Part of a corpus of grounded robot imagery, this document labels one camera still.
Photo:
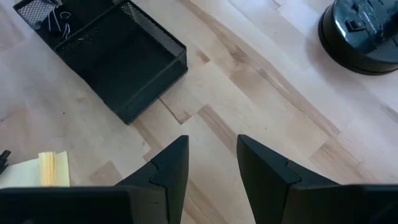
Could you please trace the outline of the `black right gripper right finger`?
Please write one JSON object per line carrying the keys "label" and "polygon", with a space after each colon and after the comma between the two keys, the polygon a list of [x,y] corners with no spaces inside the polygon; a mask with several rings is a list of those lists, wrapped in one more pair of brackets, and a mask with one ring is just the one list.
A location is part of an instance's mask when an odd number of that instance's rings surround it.
{"label": "black right gripper right finger", "polygon": [[256,223],[281,223],[289,190],[295,185],[337,185],[244,134],[238,135],[236,153]]}

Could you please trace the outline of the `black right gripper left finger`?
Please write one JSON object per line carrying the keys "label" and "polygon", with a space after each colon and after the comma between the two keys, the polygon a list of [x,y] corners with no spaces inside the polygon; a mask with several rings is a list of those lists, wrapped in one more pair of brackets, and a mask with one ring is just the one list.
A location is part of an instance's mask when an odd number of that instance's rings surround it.
{"label": "black right gripper left finger", "polygon": [[189,170],[189,137],[180,136],[118,185],[129,189],[133,223],[182,219]]}

